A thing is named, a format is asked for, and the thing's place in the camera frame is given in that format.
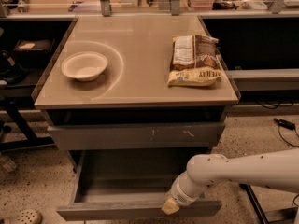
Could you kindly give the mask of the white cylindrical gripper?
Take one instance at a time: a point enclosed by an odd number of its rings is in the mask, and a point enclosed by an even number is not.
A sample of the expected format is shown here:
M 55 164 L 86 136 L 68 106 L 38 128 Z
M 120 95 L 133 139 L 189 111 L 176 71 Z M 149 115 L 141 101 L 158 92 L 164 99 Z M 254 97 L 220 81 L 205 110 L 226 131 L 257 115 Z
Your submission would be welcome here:
M 206 180 L 193 180 L 187 172 L 183 172 L 175 179 L 170 193 L 165 195 L 161 210 L 167 215 L 172 215 L 181 206 L 194 203 L 208 189 L 209 183 Z

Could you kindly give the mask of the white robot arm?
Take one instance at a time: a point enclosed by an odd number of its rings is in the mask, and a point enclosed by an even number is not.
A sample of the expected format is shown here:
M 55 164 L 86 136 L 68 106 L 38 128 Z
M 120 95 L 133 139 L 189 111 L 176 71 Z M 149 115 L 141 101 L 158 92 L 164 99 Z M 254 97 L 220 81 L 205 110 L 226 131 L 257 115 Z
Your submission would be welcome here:
M 290 149 L 228 159 L 221 154 L 200 154 L 189 159 L 186 170 L 173 182 L 162 211 L 171 215 L 194 203 L 221 182 L 299 192 L 299 150 Z

